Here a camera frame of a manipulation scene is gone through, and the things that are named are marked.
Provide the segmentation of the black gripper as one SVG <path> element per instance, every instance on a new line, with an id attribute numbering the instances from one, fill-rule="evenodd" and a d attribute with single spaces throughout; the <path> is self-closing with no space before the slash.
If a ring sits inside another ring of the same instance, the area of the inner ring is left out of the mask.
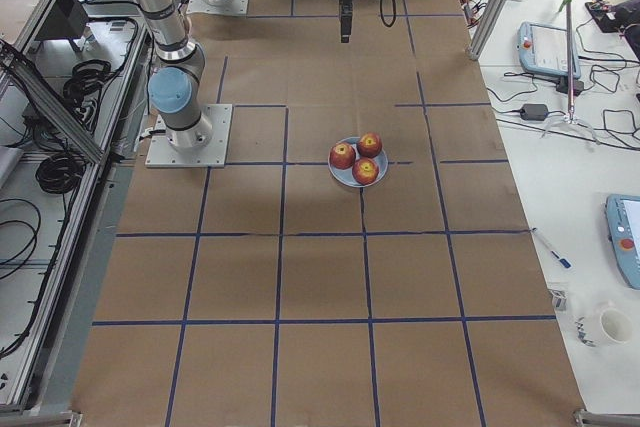
<path id="1" fill-rule="evenodd" d="M 339 0 L 340 41 L 348 43 L 351 36 L 351 21 L 353 18 L 353 1 Z"/>

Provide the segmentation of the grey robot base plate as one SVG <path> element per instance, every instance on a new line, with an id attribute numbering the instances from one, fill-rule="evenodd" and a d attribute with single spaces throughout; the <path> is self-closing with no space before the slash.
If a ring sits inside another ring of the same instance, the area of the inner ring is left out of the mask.
<path id="1" fill-rule="evenodd" d="M 199 122 L 176 131 L 158 116 L 151 135 L 145 165 L 148 168 L 223 168 L 226 164 L 232 104 L 205 104 Z"/>

